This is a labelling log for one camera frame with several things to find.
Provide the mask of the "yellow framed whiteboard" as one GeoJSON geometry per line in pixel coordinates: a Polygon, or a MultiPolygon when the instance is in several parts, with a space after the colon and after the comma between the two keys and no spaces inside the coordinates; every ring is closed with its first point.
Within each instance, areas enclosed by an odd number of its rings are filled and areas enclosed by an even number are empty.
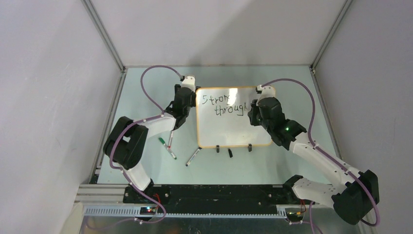
{"type": "Polygon", "coordinates": [[[254,86],[209,87],[196,91],[197,142],[201,148],[268,146],[270,135],[247,116],[259,95],[254,86]]]}

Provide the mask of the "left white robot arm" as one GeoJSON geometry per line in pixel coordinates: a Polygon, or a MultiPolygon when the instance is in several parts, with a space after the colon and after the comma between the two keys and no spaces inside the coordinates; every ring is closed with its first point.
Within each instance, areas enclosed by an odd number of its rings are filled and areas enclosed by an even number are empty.
{"type": "Polygon", "coordinates": [[[135,189],[135,197],[142,203],[152,201],[153,180],[146,173],[141,159],[148,138],[179,129],[196,105],[196,91],[176,84],[174,100],[157,116],[142,120],[121,117],[109,134],[103,153],[110,159],[110,167],[118,169],[135,189]]]}

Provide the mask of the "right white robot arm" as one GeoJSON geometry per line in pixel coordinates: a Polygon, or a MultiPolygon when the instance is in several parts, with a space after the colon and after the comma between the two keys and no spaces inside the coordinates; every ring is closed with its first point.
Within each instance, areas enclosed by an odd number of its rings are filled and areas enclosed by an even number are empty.
{"type": "Polygon", "coordinates": [[[307,130],[287,119],[275,97],[254,99],[248,112],[250,124],[261,126],[280,147],[300,156],[327,178],[328,183],[310,181],[301,175],[288,179],[283,187],[286,202],[309,200],[334,209],[337,215],[356,225],[379,203],[378,177],[371,170],[361,172],[310,141],[307,130]]]}

